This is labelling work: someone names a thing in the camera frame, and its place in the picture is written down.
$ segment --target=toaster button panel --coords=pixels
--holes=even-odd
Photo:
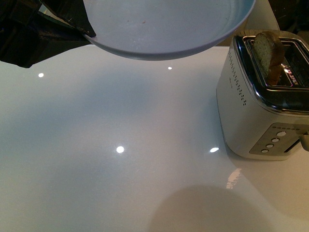
[[[299,141],[299,136],[309,131],[306,124],[274,123],[250,150],[251,154],[263,156],[288,156]]]

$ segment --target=white toaster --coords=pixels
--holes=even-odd
[[[259,32],[243,31],[233,38],[217,85],[221,126],[236,154],[286,160],[301,144],[308,150],[308,45],[294,34],[274,31],[284,45],[285,59],[278,85],[268,86],[252,48]]]

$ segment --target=glossy countertop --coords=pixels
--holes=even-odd
[[[225,146],[227,52],[139,61],[89,45],[1,62],[0,231],[308,232],[308,153]]]

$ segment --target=toaster vent hole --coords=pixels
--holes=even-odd
[[[230,60],[230,65],[231,65],[231,69],[232,69],[232,74],[233,74],[235,86],[237,88],[237,91],[239,92],[240,100],[243,102],[242,105],[245,106],[245,105],[247,105],[247,100],[245,100],[245,95],[242,93],[242,89],[241,89],[241,86],[240,86],[240,83],[239,83],[239,79],[238,79],[236,71],[235,71],[234,62],[232,60],[231,51],[228,51],[228,57],[229,57],[229,60]]]

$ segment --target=toast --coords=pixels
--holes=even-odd
[[[254,39],[253,50],[262,66],[266,84],[277,85],[284,60],[283,44],[278,36],[270,31],[258,33]]]

